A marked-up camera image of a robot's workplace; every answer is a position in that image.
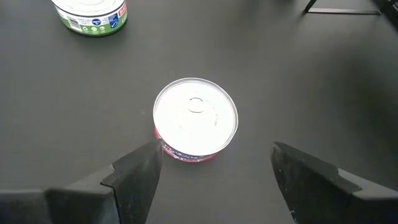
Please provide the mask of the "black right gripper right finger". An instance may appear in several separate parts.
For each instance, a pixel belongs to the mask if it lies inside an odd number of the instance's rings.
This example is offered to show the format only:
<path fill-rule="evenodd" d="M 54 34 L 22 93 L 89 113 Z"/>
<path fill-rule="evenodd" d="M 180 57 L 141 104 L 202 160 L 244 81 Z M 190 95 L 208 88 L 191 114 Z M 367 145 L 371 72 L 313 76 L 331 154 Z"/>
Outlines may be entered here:
<path fill-rule="evenodd" d="M 282 142 L 270 158 L 295 224 L 398 224 L 398 191 Z"/>

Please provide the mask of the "green label seafood can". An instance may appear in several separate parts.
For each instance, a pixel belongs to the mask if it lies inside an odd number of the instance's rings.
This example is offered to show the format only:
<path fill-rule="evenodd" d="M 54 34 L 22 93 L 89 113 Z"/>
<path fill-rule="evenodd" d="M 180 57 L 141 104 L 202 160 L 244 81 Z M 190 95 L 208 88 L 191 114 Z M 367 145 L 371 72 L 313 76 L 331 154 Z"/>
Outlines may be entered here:
<path fill-rule="evenodd" d="M 100 37 L 127 21 L 126 0 L 51 0 L 63 25 L 77 34 Z"/>

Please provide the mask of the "red label seafood can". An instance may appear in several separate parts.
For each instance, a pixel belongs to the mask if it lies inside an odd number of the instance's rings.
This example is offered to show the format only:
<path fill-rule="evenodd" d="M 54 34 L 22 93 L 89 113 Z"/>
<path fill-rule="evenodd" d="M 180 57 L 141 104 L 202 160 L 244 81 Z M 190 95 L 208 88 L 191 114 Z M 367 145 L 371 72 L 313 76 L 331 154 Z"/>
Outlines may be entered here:
<path fill-rule="evenodd" d="M 236 105 L 219 85 L 181 78 L 165 86 L 153 106 L 154 134 L 169 156 L 199 163 L 228 146 L 239 125 Z"/>

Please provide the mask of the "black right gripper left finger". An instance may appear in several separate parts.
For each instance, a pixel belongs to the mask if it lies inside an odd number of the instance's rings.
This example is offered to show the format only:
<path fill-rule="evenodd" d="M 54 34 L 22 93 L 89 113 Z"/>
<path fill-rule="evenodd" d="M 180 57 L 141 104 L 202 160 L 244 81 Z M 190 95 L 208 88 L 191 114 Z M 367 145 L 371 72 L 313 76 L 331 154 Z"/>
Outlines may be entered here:
<path fill-rule="evenodd" d="M 0 190 L 0 224 L 145 224 L 162 156 L 155 140 L 63 187 Z"/>

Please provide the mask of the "black table mat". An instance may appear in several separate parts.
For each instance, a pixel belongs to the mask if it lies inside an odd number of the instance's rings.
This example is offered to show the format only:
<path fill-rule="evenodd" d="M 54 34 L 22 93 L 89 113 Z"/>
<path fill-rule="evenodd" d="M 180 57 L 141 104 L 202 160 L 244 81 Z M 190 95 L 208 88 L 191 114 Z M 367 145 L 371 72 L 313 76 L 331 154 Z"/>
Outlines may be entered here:
<path fill-rule="evenodd" d="M 152 140 L 164 86 L 210 80 L 239 126 L 214 159 L 165 156 L 147 224 L 294 224 L 275 141 L 398 190 L 398 30 L 308 0 L 127 0 L 117 33 L 69 31 L 50 0 L 0 0 L 0 188 L 74 182 Z"/>

